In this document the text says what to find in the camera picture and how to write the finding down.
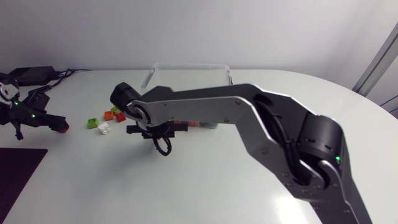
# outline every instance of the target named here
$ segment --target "black mat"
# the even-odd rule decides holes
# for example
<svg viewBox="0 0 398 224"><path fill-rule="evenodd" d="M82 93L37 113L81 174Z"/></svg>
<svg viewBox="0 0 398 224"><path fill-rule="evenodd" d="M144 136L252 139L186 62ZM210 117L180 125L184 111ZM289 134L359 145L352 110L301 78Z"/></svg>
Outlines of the black mat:
<svg viewBox="0 0 398 224"><path fill-rule="evenodd" d="M0 223L46 153L46 149L0 148Z"/></svg>

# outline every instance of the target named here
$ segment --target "red toy block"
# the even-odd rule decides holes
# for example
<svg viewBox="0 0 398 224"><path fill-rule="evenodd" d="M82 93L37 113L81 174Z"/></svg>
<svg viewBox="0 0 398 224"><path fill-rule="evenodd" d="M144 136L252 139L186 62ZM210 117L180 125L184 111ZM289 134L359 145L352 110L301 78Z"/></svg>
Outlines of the red toy block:
<svg viewBox="0 0 398 224"><path fill-rule="evenodd" d="M116 115L116 119L117 119L118 122L122 122L122 121L125 121L125 120L126 120L126 117L124 116L123 113L118 113L118 114Z"/></svg>
<svg viewBox="0 0 398 224"><path fill-rule="evenodd" d="M114 116L113 111L107 111L104 113L104 120L105 121L113 120L113 116Z"/></svg>

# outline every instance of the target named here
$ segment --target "white wall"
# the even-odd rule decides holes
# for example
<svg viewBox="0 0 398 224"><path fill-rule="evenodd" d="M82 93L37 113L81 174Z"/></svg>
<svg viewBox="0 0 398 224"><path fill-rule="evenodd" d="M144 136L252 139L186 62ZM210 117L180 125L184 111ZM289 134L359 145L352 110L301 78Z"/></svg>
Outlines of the white wall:
<svg viewBox="0 0 398 224"><path fill-rule="evenodd" d="M396 0L2 0L0 71L225 63L351 88L398 21Z"/></svg>

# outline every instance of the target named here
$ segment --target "white table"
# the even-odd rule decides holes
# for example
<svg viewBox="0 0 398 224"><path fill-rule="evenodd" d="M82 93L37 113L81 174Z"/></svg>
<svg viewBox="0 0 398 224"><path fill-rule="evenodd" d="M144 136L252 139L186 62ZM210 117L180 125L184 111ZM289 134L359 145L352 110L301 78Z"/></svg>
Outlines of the white table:
<svg viewBox="0 0 398 224"><path fill-rule="evenodd" d="M132 121L108 122L111 133L87 129L112 104L120 82L139 88L147 71L80 72L48 92L50 114L67 117L59 134L0 126L1 147L49 150L5 223L319 223L245 150L236 128L176 133L164 157L150 140L126 134ZM234 83L255 83L291 95L334 118L346 135L356 185L374 223L397 223L398 122L371 101L319 78L276 70L232 70Z"/></svg>

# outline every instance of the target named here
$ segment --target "metal pole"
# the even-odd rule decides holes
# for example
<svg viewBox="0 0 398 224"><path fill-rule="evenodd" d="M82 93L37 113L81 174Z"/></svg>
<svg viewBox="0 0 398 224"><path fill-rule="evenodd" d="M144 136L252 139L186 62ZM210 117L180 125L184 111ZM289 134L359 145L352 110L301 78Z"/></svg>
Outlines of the metal pole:
<svg viewBox="0 0 398 224"><path fill-rule="evenodd" d="M387 37L387 40L376 54L361 78L355 84L353 91L366 96L398 55L398 23Z"/></svg>

